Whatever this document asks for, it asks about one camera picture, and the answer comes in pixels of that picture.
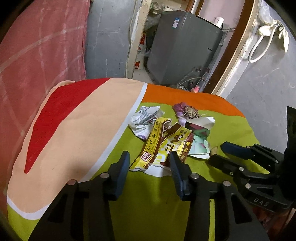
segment metal screw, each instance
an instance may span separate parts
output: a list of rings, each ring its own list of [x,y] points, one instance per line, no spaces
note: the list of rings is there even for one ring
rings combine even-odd
[[[75,179],[71,179],[71,180],[67,181],[67,184],[70,186],[74,185],[75,183],[76,183]]]
[[[250,188],[251,188],[251,184],[247,183],[247,184],[245,185],[245,187],[246,187],[247,189],[250,189]]]
[[[103,173],[101,173],[100,177],[103,178],[103,179],[108,178],[109,177],[109,173],[103,172]]]
[[[226,187],[230,187],[231,183],[230,183],[230,181],[224,181],[223,185],[226,186]]]
[[[190,174],[190,177],[193,178],[193,179],[198,179],[199,175],[197,173],[193,172],[193,173]]]

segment orange fabric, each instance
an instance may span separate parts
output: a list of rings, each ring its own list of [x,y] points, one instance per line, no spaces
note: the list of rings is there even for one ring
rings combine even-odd
[[[220,96],[207,93],[191,93],[160,85],[148,84],[142,103],[152,102],[174,105],[182,101],[198,110],[211,110],[224,115],[244,117],[242,112]]]

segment pink wall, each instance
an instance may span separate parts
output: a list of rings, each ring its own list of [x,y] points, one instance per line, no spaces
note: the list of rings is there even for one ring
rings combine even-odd
[[[224,28],[235,27],[244,6],[244,0],[205,0],[199,16],[212,22],[224,18]]]

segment crumpled wrapper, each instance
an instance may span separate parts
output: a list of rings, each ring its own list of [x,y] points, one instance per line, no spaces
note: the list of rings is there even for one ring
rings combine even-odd
[[[160,106],[142,106],[140,110],[131,117],[128,125],[135,136],[146,141],[152,131],[155,120],[163,115],[164,112],[160,109]]]
[[[182,163],[185,162],[193,133],[179,123],[170,126],[171,122],[171,119],[164,117],[155,121],[142,151],[130,165],[130,171],[142,171],[155,177],[171,176],[168,155],[172,151],[177,152]]]
[[[201,159],[210,158],[210,148],[207,138],[214,124],[214,117],[199,117],[186,120],[185,127],[193,131],[194,134],[192,147],[188,155]]]

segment electrical cord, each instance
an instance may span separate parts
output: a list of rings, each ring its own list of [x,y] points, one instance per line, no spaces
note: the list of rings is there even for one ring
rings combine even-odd
[[[273,38],[273,36],[274,36],[274,33],[275,33],[276,29],[277,29],[277,26],[274,26],[273,29],[272,29],[272,32],[271,32],[271,34],[270,34],[268,44],[267,44],[265,50],[262,52],[262,54],[260,54],[260,55],[259,55],[257,58],[255,58],[255,59],[251,59],[252,56],[253,56],[253,53],[254,53],[255,50],[256,50],[256,48],[258,47],[258,45],[261,43],[262,39],[264,38],[263,35],[260,36],[260,38],[258,39],[257,43],[253,46],[253,48],[252,48],[252,50],[251,50],[251,52],[250,52],[250,54],[249,54],[248,60],[249,60],[250,63],[255,63],[256,61],[258,61],[259,59],[261,59],[262,56],[266,53],[266,51],[268,50],[268,48],[269,48],[269,46],[270,46],[270,44],[271,44],[271,41],[272,41],[272,38]]]
[[[222,28],[221,30],[222,31],[229,31],[229,30],[234,30],[236,27],[234,27],[234,28],[227,28],[227,29],[224,29],[224,28]]]
[[[221,30],[223,30],[223,31],[227,31],[226,34],[225,34],[225,37],[224,37],[223,41],[219,44],[221,47],[223,46],[224,41],[225,41],[225,39],[226,39],[227,34],[229,33],[229,31],[230,31],[230,30],[233,30],[233,29],[235,29],[235,28],[221,29]]]

